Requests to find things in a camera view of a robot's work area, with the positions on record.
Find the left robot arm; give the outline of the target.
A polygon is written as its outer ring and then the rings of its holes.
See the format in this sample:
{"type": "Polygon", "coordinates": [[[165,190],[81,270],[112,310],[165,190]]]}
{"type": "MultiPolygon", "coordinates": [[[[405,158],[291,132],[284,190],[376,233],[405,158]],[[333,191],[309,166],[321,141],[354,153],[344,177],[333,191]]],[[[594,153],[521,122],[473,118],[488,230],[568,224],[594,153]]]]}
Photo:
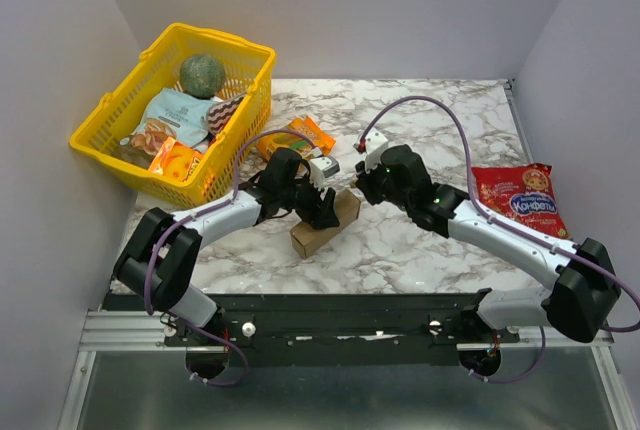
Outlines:
{"type": "Polygon", "coordinates": [[[192,210],[147,211],[127,241],[114,278],[145,302],[151,312],[187,321],[187,332],[201,345],[214,343],[222,330],[222,309],[191,284],[200,250],[237,230],[294,212],[316,230],[340,225],[336,192],[325,180],[340,170],[331,156],[304,159],[279,148],[266,167],[225,197],[192,210]]]}

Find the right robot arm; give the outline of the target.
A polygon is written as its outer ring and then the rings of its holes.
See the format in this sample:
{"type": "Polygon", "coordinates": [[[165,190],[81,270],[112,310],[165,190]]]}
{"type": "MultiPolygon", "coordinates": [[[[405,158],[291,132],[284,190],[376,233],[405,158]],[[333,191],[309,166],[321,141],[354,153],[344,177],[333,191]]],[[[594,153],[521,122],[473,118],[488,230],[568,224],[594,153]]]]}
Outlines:
{"type": "Polygon", "coordinates": [[[390,203],[419,228],[474,245],[524,271],[538,287],[481,290],[460,329],[480,342],[495,330],[549,326],[565,337],[590,343],[603,330],[621,289],[606,247],[587,238],[576,244],[521,224],[506,229],[484,206],[455,187],[435,183],[422,158],[408,145],[359,144],[356,187],[371,205],[390,203]]]}

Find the brown cardboard express box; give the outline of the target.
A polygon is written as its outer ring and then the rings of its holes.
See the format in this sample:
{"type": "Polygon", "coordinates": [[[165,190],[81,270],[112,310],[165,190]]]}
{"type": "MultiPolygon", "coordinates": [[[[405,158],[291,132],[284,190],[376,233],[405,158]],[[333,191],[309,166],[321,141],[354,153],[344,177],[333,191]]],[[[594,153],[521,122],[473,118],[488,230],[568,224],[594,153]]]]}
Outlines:
{"type": "Polygon", "coordinates": [[[290,229],[292,248],[302,259],[310,258],[358,219],[360,205],[361,200],[351,190],[341,191],[334,202],[339,226],[315,230],[310,224],[300,222],[290,229]]]}

